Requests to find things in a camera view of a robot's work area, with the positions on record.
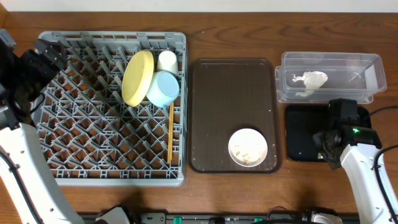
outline wire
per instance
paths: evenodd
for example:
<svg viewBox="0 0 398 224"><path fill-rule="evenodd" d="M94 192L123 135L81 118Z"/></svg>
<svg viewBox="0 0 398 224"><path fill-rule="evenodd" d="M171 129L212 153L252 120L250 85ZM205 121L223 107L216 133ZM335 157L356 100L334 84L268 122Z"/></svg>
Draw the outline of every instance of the wire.
<svg viewBox="0 0 398 224"><path fill-rule="evenodd" d="M29 114L32 114L33 112L35 112L35 111L39 108L39 106L44 102L44 99L45 99L44 93L40 93L40 96L42 96L42 100L40 101L40 103L38 103L38 104L36 105L35 108L33 108L33 109L31 109L31 110L29 111Z"/></svg>
<svg viewBox="0 0 398 224"><path fill-rule="evenodd" d="M381 191L381 193L383 194L384 200L386 201L387 207L388 207L388 209L389 209L389 211L390 211L391 218L393 219L393 221L394 221L395 224L398 224L397 215L396 215L396 213L395 213L395 211L394 211L394 209L393 209L393 207L392 207L392 205L391 205L390 200L388 199L386 190L385 190L384 187L383 187L383 183L381 182L380 173L379 173L379 168L380 168L380 167L379 167L379 158L380 158L380 156L381 156L383 153L385 153L385 152L387 152L387 151L390 151L391 149L395 149L395 148L398 148L398 145L390 146L390 147L388 147L388 148L385 148L385 149L383 149L383 150L380 150L380 151L376 154L376 156L374 157L374 165L373 165L373 168L374 168L374 172L376 173L376 179L377 179L377 182L378 182L378 184L379 184L380 191Z"/></svg>
<svg viewBox="0 0 398 224"><path fill-rule="evenodd" d="M274 224L274 223L288 223L288 224L321 224L311 221L302 221L302 220L261 220L258 222L254 222L252 224Z"/></svg>
<svg viewBox="0 0 398 224"><path fill-rule="evenodd" d="M268 214L267 214L267 220L269 220L270 215L271 215L271 213L275 210L275 208L282 208L282 209L284 209L284 210L287 212L287 209L286 209L285 207L283 207L283 206L275 206L274 208L272 208L271 210L269 210L269 212L268 212Z"/></svg>
<svg viewBox="0 0 398 224"><path fill-rule="evenodd" d="M388 109L398 109L398 106L385 106L383 108L379 108L375 111L373 111L372 113L369 113L368 115L366 115L365 117L362 118L362 120L367 120L369 119L372 115L380 112L380 111L384 111L384 110L388 110Z"/></svg>
<svg viewBox="0 0 398 224"><path fill-rule="evenodd" d="M26 192L25 188L24 188L24 184L22 183L21 177L19 177L17 168L12 164L12 162L10 161L10 159L3 153L0 151L0 157L2 159L4 159L4 161L6 161L6 164L9 167L9 170L12 172L12 174L14 175L14 178L18 184L19 190L22 193L22 196L25 199L25 203L29 209L29 211L31 212L34 220L36 221L36 223L38 224L43 224L42 219L40 218L39 214L37 213L35 207L33 206L32 202L30 201L30 198L28 196L28 193Z"/></svg>

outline white cup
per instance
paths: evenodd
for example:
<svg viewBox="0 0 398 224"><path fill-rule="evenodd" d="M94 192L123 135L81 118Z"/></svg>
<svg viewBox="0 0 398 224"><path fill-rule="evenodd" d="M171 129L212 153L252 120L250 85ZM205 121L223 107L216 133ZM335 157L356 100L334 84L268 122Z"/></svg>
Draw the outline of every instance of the white cup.
<svg viewBox="0 0 398 224"><path fill-rule="evenodd" d="M178 97L180 86L173 74L166 71L155 72L147 92L148 100L157 107L171 105Z"/></svg>
<svg viewBox="0 0 398 224"><path fill-rule="evenodd" d="M165 50L159 54L157 59L156 71L168 71L173 75L178 75L178 63L175 53Z"/></svg>

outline white wall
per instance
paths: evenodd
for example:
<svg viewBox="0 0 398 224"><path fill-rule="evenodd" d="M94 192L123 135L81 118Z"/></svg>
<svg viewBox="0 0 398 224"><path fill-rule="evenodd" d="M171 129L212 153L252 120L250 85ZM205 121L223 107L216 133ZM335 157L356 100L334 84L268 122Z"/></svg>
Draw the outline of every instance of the white wall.
<svg viewBox="0 0 398 224"><path fill-rule="evenodd" d="M398 0L0 0L8 11L398 12Z"/></svg>

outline wooden chopstick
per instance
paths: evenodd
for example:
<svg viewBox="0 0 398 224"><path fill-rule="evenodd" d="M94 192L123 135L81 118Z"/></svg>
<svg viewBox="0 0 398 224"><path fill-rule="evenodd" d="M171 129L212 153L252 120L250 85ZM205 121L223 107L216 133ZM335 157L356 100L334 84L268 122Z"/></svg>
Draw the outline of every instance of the wooden chopstick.
<svg viewBox="0 0 398 224"><path fill-rule="evenodd" d="M167 163L172 162L173 156L173 124L174 124L174 103L170 105L169 115L169 144L167 145Z"/></svg>

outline dark rectangular tray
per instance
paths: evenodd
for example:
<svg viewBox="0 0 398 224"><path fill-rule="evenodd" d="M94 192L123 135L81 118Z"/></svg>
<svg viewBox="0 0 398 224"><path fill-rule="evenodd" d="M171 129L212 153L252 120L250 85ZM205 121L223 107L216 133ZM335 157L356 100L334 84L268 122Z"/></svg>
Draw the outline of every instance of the dark rectangular tray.
<svg viewBox="0 0 398 224"><path fill-rule="evenodd" d="M282 163L272 65L264 59L203 59L189 81L188 160L202 173L273 173ZM259 131L268 153L256 167L235 163L228 152L231 135L242 128Z"/></svg>

